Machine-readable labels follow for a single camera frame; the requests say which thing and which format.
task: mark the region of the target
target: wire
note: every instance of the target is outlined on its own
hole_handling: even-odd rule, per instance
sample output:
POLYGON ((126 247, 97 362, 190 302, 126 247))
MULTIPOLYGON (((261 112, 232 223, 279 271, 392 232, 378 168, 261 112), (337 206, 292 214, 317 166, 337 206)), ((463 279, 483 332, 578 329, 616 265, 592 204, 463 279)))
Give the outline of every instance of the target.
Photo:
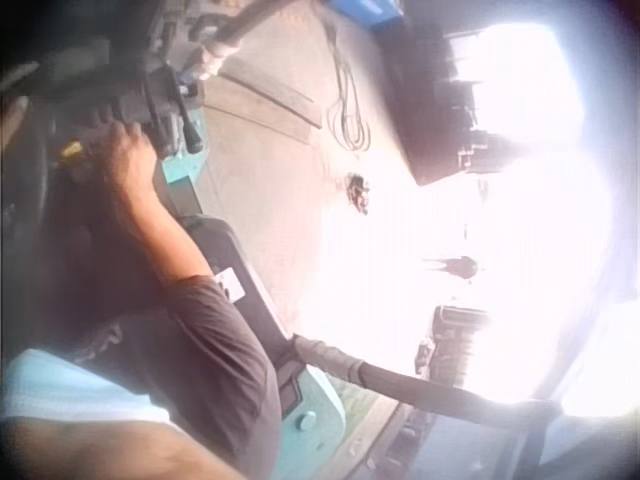
POLYGON ((338 84, 338 99, 327 110, 329 130, 345 150, 364 152, 371 145, 371 132, 368 123, 362 118, 351 66, 338 49, 336 26, 317 12, 316 15, 325 30, 338 84))

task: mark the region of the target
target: person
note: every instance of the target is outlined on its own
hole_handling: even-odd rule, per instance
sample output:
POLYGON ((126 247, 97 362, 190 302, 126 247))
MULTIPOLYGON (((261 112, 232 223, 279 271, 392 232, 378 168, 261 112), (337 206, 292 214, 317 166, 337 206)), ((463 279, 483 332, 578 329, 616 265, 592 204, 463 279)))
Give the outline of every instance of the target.
POLYGON ((115 319, 67 356, 15 358, 6 450, 28 478, 268 479, 281 423, 269 358, 158 199, 157 158, 140 125, 116 122, 104 159, 120 225, 165 302, 115 319))
POLYGON ((443 260, 426 260, 426 268, 446 272, 463 280, 471 280, 478 273, 478 263, 467 256, 443 260))

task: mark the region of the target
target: sticker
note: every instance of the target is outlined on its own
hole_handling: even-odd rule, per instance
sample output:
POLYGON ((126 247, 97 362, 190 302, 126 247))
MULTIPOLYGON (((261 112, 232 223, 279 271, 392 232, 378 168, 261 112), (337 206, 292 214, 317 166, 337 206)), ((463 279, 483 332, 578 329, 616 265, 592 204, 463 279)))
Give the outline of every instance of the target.
POLYGON ((233 268, 229 267, 216 275, 216 282, 224 290, 231 303, 236 303, 245 296, 245 291, 240 284, 233 268))

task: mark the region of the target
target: gear shift lever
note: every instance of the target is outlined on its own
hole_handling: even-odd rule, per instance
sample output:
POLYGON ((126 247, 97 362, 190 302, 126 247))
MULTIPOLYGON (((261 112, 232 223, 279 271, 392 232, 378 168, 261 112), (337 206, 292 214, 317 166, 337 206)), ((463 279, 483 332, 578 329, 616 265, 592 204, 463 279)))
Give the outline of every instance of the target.
POLYGON ((191 123, 191 120, 189 119, 187 108, 184 105, 184 99, 182 98, 182 94, 180 93, 180 86, 178 85, 176 72, 169 65, 166 65, 165 68, 167 70, 167 76, 169 77, 170 90, 173 93, 175 102, 178 104, 180 116, 182 117, 182 133, 184 134, 184 143, 187 146, 187 152, 191 154, 199 153, 202 151, 204 143, 202 142, 202 138, 200 138, 200 135, 198 135, 196 127, 193 125, 193 123, 191 123))

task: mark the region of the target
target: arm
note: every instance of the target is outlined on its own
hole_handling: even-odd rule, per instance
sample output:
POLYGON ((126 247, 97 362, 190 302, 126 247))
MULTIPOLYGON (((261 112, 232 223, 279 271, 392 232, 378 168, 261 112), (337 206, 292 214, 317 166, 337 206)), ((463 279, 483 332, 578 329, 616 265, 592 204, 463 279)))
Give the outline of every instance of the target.
POLYGON ((106 156, 107 177, 165 285, 195 276, 213 276, 200 249, 160 203, 153 188, 157 157, 139 124, 115 123, 106 156))

